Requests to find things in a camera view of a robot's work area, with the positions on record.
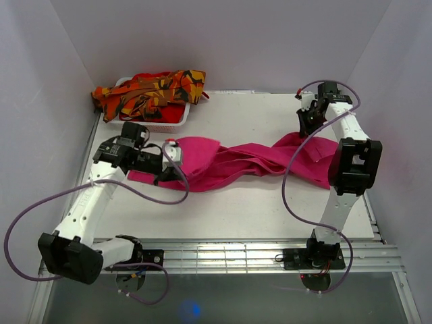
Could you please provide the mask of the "pink trousers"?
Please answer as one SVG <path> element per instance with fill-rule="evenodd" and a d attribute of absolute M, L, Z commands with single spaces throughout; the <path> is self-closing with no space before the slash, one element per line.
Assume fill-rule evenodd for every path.
<path fill-rule="evenodd" d="M 191 192 L 220 189 L 245 175 L 282 176 L 303 142 L 297 132 L 286 134 L 273 146 L 248 143 L 225 147 L 210 138 L 189 136 L 178 139 L 184 153 L 181 169 Z M 296 156 L 290 173 L 328 190 L 327 172 L 337 147 L 335 141 L 312 138 Z"/>

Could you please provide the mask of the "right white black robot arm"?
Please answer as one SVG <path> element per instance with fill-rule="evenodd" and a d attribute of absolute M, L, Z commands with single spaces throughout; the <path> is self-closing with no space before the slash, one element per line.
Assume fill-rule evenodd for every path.
<path fill-rule="evenodd" d="M 296 262 L 304 262 L 315 269 L 343 269 L 338 233 L 343 230 L 357 200 L 373 186 L 383 146 L 362 130 L 352 99 L 342 94 L 337 82 L 319 82 L 316 93 L 301 88 L 296 98 L 301 102 L 297 111 L 300 136 L 309 137 L 330 124 L 337 140 L 327 172 L 329 199 L 320 224 L 314 228 Z"/>

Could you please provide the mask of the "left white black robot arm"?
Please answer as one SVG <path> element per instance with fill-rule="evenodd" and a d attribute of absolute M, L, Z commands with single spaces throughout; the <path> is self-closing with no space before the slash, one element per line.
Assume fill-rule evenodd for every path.
<path fill-rule="evenodd" d="M 43 233 L 38 240 L 38 249 L 50 273 L 92 284 L 102 269 L 117 263 L 131 270 L 141 266 L 142 246 L 136 238 L 117 235 L 101 243 L 94 238 L 113 193 L 123 186 L 130 171 L 149 173 L 156 184 L 179 178 L 183 158 L 179 144 L 166 140 L 157 154 L 147 151 L 151 147 L 148 129 L 129 121 L 123 124 L 119 135 L 99 145 L 89 179 L 71 209 L 53 233 Z"/>

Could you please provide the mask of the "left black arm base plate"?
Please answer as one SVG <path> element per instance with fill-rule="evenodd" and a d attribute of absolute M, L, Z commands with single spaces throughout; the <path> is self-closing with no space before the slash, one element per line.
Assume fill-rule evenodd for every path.
<path fill-rule="evenodd" d="M 165 251 L 163 249 L 144 249 L 133 252 L 132 258 L 106 267 L 107 271 L 158 271 L 154 264 L 163 266 Z"/>

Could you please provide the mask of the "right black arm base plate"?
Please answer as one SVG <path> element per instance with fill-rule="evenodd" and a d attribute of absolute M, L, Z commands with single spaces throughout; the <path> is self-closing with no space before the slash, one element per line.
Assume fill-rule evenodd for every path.
<path fill-rule="evenodd" d="M 313 256 L 306 248 L 285 248 L 282 250 L 283 267 L 285 270 L 343 270 L 346 268 L 342 250 L 339 249 L 334 258 L 330 256 Z"/>

